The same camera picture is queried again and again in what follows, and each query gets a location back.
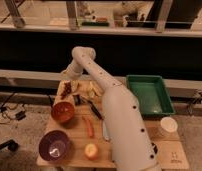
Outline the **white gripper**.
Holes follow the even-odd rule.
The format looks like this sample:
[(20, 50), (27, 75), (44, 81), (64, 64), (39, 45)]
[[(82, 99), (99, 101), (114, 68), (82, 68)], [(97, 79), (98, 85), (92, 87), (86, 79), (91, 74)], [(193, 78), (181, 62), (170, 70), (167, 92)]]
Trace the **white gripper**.
[(73, 69), (66, 68), (61, 71), (64, 80), (74, 81), (78, 80), (81, 76), (80, 72), (75, 72)]

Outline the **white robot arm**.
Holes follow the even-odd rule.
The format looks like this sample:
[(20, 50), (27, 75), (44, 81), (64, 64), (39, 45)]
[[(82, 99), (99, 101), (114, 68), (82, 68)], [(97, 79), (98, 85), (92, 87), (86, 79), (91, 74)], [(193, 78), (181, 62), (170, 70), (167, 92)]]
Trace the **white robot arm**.
[(78, 79), (86, 70), (104, 91), (102, 111), (117, 171), (162, 171), (137, 98), (94, 61), (93, 48), (76, 46), (71, 54), (73, 60), (65, 70), (65, 78)]

